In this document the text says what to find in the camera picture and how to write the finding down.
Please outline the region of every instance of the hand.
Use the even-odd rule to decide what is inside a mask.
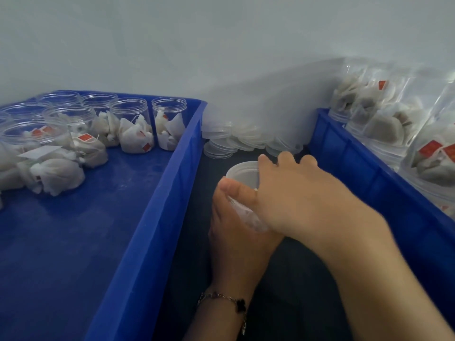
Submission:
[[[208,235],[213,272],[209,290],[245,299],[249,304],[284,236],[274,231],[256,232],[244,224],[218,188],[213,194]]]
[[[391,239],[383,218],[354,196],[311,155],[297,164],[289,152],[274,165],[259,156],[259,189],[223,178],[218,187],[252,209],[273,230],[301,241],[323,260],[367,239]]]

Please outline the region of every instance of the forearm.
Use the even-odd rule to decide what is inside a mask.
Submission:
[[[222,291],[222,288],[209,287],[206,293],[215,291],[225,295],[232,294],[236,299],[245,299],[247,305],[251,300],[250,293],[238,290],[229,293]],[[183,341],[235,341],[242,325],[243,314],[236,313],[236,307],[231,301],[223,298],[206,299],[197,308]]]
[[[328,267],[356,340],[455,340],[391,234],[351,246],[344,254],[344,263],[328,261]]]

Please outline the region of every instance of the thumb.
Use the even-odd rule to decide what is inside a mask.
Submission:
[[[227,196],[232,197],[252,211],[256,211],[258,206],[258,192],[256,190],[226,177],[221,178],[221,181],[218,183],[218,188]]]

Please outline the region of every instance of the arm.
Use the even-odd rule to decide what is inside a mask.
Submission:
[[[296,164],[283,152],[275,166],[261,155],[259,178],[258,191],[226,178],[218,186],[326,263],[357,340],[455,340],[382,216],[319,169],[312,156]]]
[[[245,225],[219,189],[213,194],[209,230],[213,281],[206,293],[244,299],[248,308],[254,290],[283,236],[258,233]],[[228,299],[206,299],[198,306],[184,341],[235,341],[243,314]]]

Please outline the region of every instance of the person's left hand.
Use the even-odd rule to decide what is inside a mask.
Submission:
[[[208,291],[245,299],[249,304],[270,257],[284,236],[271,230],[257,232],[251,229],[218,188],[213,194],[208,235],[213,273]]]

